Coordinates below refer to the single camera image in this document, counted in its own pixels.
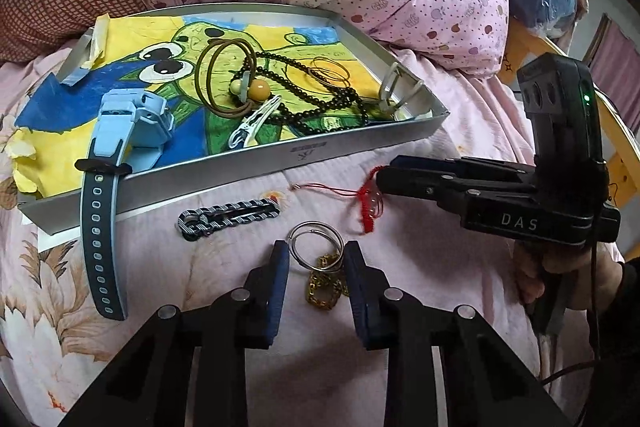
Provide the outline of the person's right hand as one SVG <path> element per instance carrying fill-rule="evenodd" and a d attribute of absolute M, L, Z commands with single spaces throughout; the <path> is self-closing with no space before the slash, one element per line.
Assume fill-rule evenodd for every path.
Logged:
<path fill-rule="evenodd" d="M 544 249 L 521 242 L 514 244 L 514 274 L 518 295 L 524 305 L 531 305 L 549 291 L 551 277 L 565 283 L 566 307 L 577 311 L 604 311 L 614 300 L 623 280 L 623 263 L 606 244 L 596 253 Z"/>

